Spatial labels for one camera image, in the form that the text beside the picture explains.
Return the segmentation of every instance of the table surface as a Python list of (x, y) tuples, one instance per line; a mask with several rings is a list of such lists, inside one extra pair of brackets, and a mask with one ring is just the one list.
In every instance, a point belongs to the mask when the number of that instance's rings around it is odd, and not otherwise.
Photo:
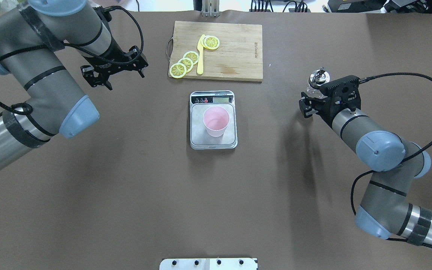
[[(121, 72), (114, 90), (91, 88), (85, 61), (57, 52), (101, 119), (73, 139), (58, 135), (0, 171), (0, 270), (158, 269), (163, 258), (258, 258), (259, 268), (432, 269), (432, 250), (372, 237), (354, 224), (353, 179), (367, 171), (298, 99), (309, 74), (386, 72), (432, 77), (432, 15), (135, 13), (144, 33), (146, 78)], [(115, 39), (139, 45), (137, 29), (113, 15)], [(175, 20), (262, 24), (264, 80), (172, 79), (167, 41)], [(193, 150), (189, 94), (235, 93), (238, 146)], [(432, 140), (432, 83), (391, 77), (360, 87), (362, 110), (425, 145)], [(0, 98), (27, 99), (11, 76)], [(355, 189), (358, 204), (368, 178)], [(432, 210), (432, 169), (408, 201)]]

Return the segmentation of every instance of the wooden cutting board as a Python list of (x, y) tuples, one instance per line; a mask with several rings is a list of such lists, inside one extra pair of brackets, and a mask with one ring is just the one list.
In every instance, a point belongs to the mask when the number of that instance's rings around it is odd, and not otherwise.
[(216, 22), (174, 22), (173, 52), (169, 66), (187, 51), (196, 51), (202, 34), (217, 36), (218, 49), (204, 49), (204, 73), (197, 64), (183, 78), (231, 81), (263, 81), (263, 27), (260, 24), (221, 24)]

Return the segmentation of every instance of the yellow plastic knife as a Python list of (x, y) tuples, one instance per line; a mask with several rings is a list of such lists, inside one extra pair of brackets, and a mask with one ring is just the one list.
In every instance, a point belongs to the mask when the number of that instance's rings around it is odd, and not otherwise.
[(196, 69), (196, 73), (201, 75), (203, 73), (203, 51), (204, 51), (204, 47), (202, 45), (202, 41), (203, 38), (205, 37), (205, 34), (202, 34), (201, 37), (199, 38), (198, 41), (198, 46), (196, 47), (198, 49), (198, 53), (199, 53), (199, 60), (198, 60), (198, 68)]

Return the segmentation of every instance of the metal bracket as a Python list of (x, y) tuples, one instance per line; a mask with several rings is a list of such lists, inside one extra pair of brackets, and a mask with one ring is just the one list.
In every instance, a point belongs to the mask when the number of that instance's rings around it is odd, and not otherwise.
[(203, 17), (219, 17), (219, 0), (202, 0), (201, 15)]

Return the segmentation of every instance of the pink cup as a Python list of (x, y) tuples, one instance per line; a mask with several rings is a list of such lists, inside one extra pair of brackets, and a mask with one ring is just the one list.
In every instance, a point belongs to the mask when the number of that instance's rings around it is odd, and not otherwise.
[(230, 114), (223, 107), (211, 106), (204, 111), (202, 121), (209, 135), (219, 137), (230, 123)]

